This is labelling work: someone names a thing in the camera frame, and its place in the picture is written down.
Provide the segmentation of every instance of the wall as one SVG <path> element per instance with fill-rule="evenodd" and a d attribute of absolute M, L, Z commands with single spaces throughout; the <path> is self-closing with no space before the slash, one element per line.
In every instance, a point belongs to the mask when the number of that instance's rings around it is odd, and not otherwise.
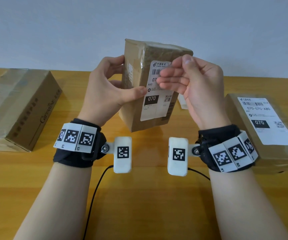
<path fill-rule="evenodd" d="M 190 48 L 227 76 L 288 77 L 288 0 L 0 0 L 0 67 L 90 71 L 125 38 Z"/>

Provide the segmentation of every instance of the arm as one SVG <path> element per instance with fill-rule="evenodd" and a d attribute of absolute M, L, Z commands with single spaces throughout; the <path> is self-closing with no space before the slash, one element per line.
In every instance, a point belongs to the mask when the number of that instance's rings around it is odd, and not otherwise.
<path fill-rule="evenodd" d="M 124 103 L 147 93 L 145 87 L 124 90 L 121 81 L 108 81 L 122 73 L 123 62 L 124 56 L 105 57 L 90 74 L 79 119 L 102 127 Z M 91 167 L 54 163 L 14 239 L 81 239 L 91 172 Z"/>
<path fill-rule="evenodd" d="M 209 170 L 216 218 L 223 240 L 288 239 L 288 232 L 252 169 L 220 173 Z"/>
<path fill-rule="evenodd" d="M 161 88 L 181 93 L 201 130 L 230 125 L 224 109 L 222 69 L 189 55 L 161 71 Z M 216 217 L 223 240 L 288 239 L 288 232 L 256 182 L 253 171 L 210 170 Z"/>
<path fill-rule="evenodd" d="M 80 239 L 91 172 L 54 163 L 14 240 Z"/>

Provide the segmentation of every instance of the black rectangle with 070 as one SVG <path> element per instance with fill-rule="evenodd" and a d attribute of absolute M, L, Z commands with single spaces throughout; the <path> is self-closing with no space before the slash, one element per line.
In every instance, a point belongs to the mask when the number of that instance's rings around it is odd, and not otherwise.
<path fill-rule="evenodd" d="M 144 105 L 157 104 L 158 96 L 159 96 L 159 95 L 146 96 L 146 97 L 145 97 Z"/>
<path fill-rule="evenodd" d="M 266 120 L 252 120 L 252 123 L 255 128 L 270 128 Z"/>

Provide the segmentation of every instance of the wire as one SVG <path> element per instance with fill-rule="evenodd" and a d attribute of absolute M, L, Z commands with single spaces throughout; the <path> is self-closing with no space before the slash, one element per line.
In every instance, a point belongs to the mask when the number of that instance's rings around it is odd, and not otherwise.
<path fill-rule="evenodd" d="M 88 211 L 88 216 L 87 216 L 87 221 L 86 221 L 86 226 L 85 226 L 85 231 L 84 231 L 83 240 L 85 240 L 85 236 L 86 236 L 86 232 L 87 232 L 87 226 L 88 226 L 88 222 L 89 222 L 89 220 L 90 220 L 90 214 L 91 214 L 92 205 L 93 205 L 93 201 L 94 201 L 94 197 L 95 197 L 97 188 L 99 187 L 100 182 L 101 182 L 104 174 L 106 173 L 106 171 L 107 171 L 108 169 L 112 168 L 112 167 L 113 167 L 113 165 L 110 165 L 110 166 L 108 166 L 108 167 L 104 170 L 104 172 L 102 173 L 102 176 L 100 177 L 99 182 L 97 183 L 97 186 L 96 186 L 96 188 L 95 188 L 95 190 L 94 190 L 93 197 L 92 197 L 92 201 L 91 201 L 91 205 L 90 205 L 90 210 Z"/>
<path fill-rule="evenodd" d="M 195 170 L 195 169 L 192 169 L 192 168 L 187 168 L 187 170 L 191 170 L 191 171 L 193 171 L 193 172 L 199 173 L 200 175 L 202 175 L 202 176 L 204 176 L 205 178 L 207 178 L 208 180 L 210 180 L 210 178 L 209 178 L 209 177 L 207 177 L 205 174 L 203 174 L 203 173 L 201 173 L 201 172 L 198 172 L 198 171 L 197 171 L 197 170 Z"/>

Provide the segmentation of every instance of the held cardboard box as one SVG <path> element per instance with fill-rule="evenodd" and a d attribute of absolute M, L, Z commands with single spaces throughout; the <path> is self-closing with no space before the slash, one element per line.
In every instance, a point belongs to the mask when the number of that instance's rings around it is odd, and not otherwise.
<path fill-rule="evenodd" d="M 256 173 L 288 170 L 288 118 L 267 95 L 227 94 L 226 112 L 233 124 L 245 130 L 259 157 Z"/>
<path fill-rule="evenodd" d="M 50 71 L 8 69 L 0 77 L 0 151 L 32 151 L 61 92 Z"/>
<path fill-rule="evenodd" d="M 123 105 L 119 111 L 131 132 L 168 123 L 178 93 L 162 90 L 156 78 L 175 58 L 185 54 L 193 52 L 176 45 L 125 40 L 122 88 L 145 86 L 148 90 L 145 97 Z"/>

